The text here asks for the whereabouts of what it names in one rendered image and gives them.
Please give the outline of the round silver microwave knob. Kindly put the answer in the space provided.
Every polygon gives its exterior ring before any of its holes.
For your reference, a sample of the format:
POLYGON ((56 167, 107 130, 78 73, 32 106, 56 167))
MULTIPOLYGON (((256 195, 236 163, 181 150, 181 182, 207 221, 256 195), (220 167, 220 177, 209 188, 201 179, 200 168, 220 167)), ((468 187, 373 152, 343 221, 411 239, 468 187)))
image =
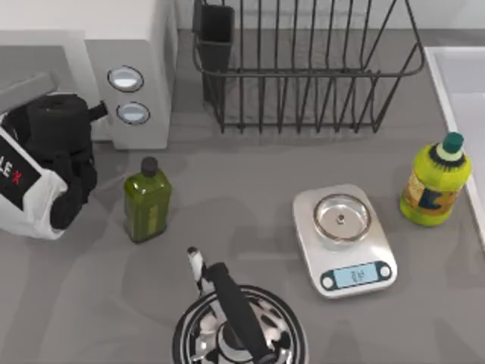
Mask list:
POLYGON ((137 69, 123 65, 108 72, 108 82, 122 93, 134 93, 142 88, 144 78, 137 69))
POLYGON ((140 125, 150 119, 150 111, 141 103, 128 102, 117 107, 117 116, 125 124, 140 125))

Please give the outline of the grey microwave door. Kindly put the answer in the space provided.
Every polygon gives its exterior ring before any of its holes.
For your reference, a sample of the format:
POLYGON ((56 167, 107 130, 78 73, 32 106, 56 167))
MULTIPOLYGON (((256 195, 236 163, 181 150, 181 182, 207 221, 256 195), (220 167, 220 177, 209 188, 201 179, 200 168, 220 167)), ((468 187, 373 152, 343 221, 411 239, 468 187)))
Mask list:
POLYGON ((0 45, 0 115, 52 93, 89 98, 59 45, 0 45))

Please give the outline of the pale microwave oven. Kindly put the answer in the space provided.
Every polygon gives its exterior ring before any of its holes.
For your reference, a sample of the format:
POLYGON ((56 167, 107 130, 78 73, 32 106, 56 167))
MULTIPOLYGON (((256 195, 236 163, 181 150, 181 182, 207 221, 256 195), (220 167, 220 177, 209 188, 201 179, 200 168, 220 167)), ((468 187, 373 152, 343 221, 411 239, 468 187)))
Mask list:
POLYGON ((89 94, 89 107, 103 101, 108 115, 93 125, 92 138, 110 141, 116 149, 164 149, 171 122, 171 85, 164 74, 159 36, 145 33, 113 35, 88 30, 0 30, 0 46, 61 46, 74 77, 89 94), (144 85, 122 93, 108 82, 111 69, 127 65, 137 69, 144 85), (138 102, 150 111, 144 124, 125 124, 117 107, 138 102))

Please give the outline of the dark green glass bottle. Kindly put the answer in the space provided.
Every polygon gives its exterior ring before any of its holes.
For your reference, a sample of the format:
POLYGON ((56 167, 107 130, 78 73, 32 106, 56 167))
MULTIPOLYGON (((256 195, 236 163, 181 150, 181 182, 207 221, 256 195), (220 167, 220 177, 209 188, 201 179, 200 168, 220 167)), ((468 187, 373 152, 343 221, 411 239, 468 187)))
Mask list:
POLYGON ((166 230, 171 195, 171 183, 158 160, 153 156, 143 158, 139 171, 124 182, 124 227, 134 243, 150 240, 166 230))

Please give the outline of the dark cutlery holder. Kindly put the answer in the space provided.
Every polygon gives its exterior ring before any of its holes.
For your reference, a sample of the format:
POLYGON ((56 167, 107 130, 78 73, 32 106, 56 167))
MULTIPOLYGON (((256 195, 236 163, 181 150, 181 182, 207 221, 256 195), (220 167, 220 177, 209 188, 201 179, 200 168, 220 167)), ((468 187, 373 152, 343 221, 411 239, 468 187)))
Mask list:
POLYGON ((211 5, 194 0, 192 31, 196 37, 206 102, 221 105, 225 73, 230 63, 235 10, 228 5, 211 5))

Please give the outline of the white kitchen scale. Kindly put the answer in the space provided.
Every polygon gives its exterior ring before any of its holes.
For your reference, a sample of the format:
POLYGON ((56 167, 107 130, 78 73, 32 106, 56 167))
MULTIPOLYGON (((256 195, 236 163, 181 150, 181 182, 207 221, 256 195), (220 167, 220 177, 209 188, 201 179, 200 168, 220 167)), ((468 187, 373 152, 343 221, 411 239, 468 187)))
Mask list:
POLYGON ((371 201, 354 184, 305 190, 293 220, 315 290, 334 300, 385 290, 398 266, 371 201))

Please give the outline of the yellow-green plastic bottle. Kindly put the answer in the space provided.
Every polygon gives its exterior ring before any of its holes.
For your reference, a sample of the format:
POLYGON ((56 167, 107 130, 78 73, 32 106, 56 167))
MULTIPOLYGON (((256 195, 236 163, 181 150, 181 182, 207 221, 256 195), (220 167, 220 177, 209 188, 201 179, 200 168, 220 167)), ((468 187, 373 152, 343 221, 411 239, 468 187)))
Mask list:
POLYGON ((464 141, 460 133, 449 132, 440 142, 419 150, 399 201, 407 219, 432 227, 449 218, 472 172, 464 141))

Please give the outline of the white sink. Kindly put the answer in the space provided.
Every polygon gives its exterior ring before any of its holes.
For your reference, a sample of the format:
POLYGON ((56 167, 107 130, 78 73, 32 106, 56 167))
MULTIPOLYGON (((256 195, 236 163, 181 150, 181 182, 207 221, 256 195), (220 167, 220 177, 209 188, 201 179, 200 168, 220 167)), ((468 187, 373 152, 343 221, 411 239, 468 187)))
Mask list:
POLYGON ((447 129, 465 138, 466 190, 485 251, 485 46, 429 46, 425 55, 447 129))

